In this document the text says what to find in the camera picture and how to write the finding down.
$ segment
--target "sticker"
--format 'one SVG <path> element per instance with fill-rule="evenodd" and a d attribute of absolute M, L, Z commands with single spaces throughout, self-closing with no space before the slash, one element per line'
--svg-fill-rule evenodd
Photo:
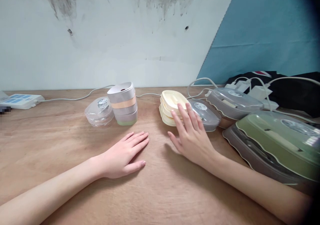
<path fill-rule="evenodd" d="M 318 129 L 312 130 L 301 123 L 297 123 L 297 122 L 287 120 L 287 119 L 282 119 L 281 122 L 283 125 L 287 126 L 288 128 L 290 128 L 296 132 L 302 133 L 302 134 L 310 136 L 310 137 L 311 136 L 318 137 L 318 138 L 320 137 L 320 131 L 318 131 Z"/>
<path fill-rule="evenodd" d="M 101 100 L 99 100 L 98 101 L 98 108 L 99 109 L 106 109 L 106 108 L 108 108 L 109 107 L 109 103 L 108 103 L 108 99 L 101 99 Z"/>
<path fill-rule="evenodd" d="M 207 106 L 205 106 L 205 105 L 202 104 L 202 103 L 195 103 L 194 105 L 195 105 L 195 107 L 196 107 L 197 109 L 207 110 Z"/>
<path fill-rule="evenodd" d="M 238 92 L 238 91 L 229 90 L 228 93 L 233 95 L 233 96 L 236 96 L 236 97 L 243 97 L 243 94 L 241 92 Z"/>

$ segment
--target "right hand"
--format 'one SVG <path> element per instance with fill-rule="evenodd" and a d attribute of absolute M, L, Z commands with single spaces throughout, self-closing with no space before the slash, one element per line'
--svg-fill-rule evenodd
<path fill-rule="evenodd" d="M 206 168 L 209 161 L 219 155 L 219 153 L 213 148 L 199 115 L 192 110 L 189 103 L 186 104 L 186 107 L 188 113 L 183 109 L 181 104 L 178 104 L 184 125 L 177 114 L 173 110 L 171 111 L 177 126 L 179 138 L 176 138 L 171 132 L 168 132 L 168 135 L 183 156 Z"/>

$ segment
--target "green lid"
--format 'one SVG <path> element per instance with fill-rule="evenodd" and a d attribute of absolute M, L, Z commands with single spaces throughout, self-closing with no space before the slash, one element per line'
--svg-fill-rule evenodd
<path fill-rule="evenodd" d="M 270 111 L 251 113 L 237 127 L 256 140 L 294 173 L 317 181 L 320 170 L 320 129 Z"/>

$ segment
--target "wooden tabletop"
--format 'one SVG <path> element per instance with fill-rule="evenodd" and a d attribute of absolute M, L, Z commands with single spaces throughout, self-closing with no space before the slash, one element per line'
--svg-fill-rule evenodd
<path fill-rule="evenodd" d="M 136 94 L 185 87 L 136 88 Z M 193 87 L 193 95 L 202 87 Z M 19 91 L 45 99 L 79 98 L 90 90 Z M 0 204 L 106 151 L 128 132 L 149 132 L 150 142 L 137 156 L 146 160 L 139 172 L 120 179 L 100 179 L 70 199 L 43 224 L 281 224 L 268 211 L 177 154 L 160 117 L 160 97 L 138 98 L 138 122 L 133 126 L 92 127 L 84 110 L 107 90 L 79 101 L 42 102 L 29 110 L 2 115 L 0 130 Z M 222 137 L 209 132 L 215 149 L 247 166 Z"/>

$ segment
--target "white power strip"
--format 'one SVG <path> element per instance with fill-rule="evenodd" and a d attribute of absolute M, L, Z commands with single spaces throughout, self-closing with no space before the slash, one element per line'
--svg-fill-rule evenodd
<path fill-rule="evenodd" d="M 12 109 L 30 109 L 40 103 L 38 101 L 42 100 L 44 98 L 41 95 L 14 94 L 6 101 L 0 102 L 0 105 L 11 107 Z"/>

